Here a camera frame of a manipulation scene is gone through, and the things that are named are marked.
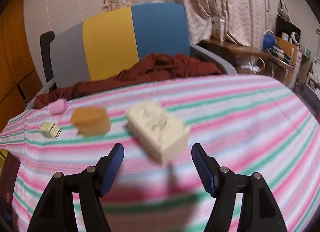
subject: soap bar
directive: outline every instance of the soap bar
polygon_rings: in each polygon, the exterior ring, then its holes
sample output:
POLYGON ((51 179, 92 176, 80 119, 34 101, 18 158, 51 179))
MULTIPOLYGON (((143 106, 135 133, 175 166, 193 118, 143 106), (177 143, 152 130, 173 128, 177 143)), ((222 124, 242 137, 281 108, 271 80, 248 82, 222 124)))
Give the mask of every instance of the soap bar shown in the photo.
POLYGON ((84 136, 104 135, 111 130, 107 110, 98 107, 81 107, 72 113, 71 124, 84 136))
POLYGON ((61 128, 55 122, 43 122, 39 127, 39 132, 45 137, 57 139, 61 132, 61 128))
POLYGON ((155 102, 133 106, 126 112, 126 118, 132 135, 163 165, 187 148, 190 127, 155 102))

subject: yellow fabric panel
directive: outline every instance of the yellow fabric panel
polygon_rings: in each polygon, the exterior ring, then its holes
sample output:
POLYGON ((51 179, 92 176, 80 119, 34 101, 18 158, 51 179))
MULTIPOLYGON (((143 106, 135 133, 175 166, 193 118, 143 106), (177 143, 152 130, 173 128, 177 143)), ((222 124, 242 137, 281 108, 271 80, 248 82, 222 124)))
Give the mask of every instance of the yellow fabric panel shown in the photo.
POLYGON ((131 68, 139 61, 131 7, 84 21, 83 43, 92 81, 131 68))

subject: striped tablecloth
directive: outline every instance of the striped tablecloth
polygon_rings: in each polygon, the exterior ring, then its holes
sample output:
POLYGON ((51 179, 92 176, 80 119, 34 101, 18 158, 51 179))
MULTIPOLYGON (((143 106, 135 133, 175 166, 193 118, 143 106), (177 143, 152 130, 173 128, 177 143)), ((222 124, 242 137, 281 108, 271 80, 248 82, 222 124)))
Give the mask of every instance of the striped tablecloth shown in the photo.
MULTIPOLYGON (((320 204, 319 124, 297 96, 269 77, 210 76, 121 88, 70 101, 60 117, 50 117, 47 107, 24 112, 11 119, 0 136, 0 147, 21 160, 13 207, 23 232, 56 171, 81 172, 116 142, 124 146, 124 161, 101 200, 113 231, 203 231, 214 199, 204 191, 192 163, 194 143, 235 173, 262 173, 288 231, 303 231, 320 204), (146 99, 192 126, 188 149, 167 168, 149 160, 125 128, 125 110, 146 99), (111 132, 77 135, 71 114, 88 105, 108 109, 111 132), (62 127, 57 140, 37 131, 47 120, 62 127)), ((79 231, 85 231, 77 194, 74 201, 79 231)), ((240 206, 241 195, 230 231, 236 231, 240 206)))

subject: pink object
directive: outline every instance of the pink object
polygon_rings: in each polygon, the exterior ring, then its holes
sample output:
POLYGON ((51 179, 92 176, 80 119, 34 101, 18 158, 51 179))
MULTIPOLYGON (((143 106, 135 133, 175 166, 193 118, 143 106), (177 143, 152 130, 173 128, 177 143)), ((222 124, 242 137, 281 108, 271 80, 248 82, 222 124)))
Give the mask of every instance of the pink object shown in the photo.
POLYGON ((62 114, 68 108, 67 100, 58 99, 57 101, 50 103, 48 107, 50 115, 62 114))

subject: white wall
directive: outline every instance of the white wall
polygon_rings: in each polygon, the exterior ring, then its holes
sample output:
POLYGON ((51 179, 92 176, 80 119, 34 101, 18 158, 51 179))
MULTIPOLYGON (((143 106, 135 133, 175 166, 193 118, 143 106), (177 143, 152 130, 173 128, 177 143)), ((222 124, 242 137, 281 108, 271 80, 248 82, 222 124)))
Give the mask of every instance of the white wall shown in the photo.
POLYGON ((41 51, 41 34, 57 36, 70 27, 100 14, 104 0, 24 0, 24 24, 33 63, 42 84, 46 83, 41 51))
MULTIPOLYGON (((317 55, 319 37, 316 29, 319 22, 305 0, 284 0, 290 15, 291 22, 301 30, 301 41, 311 51, 311 58, 317 55)), ((276 29, 276 16, 279 0, 270 0, 269 28, 276 29)))

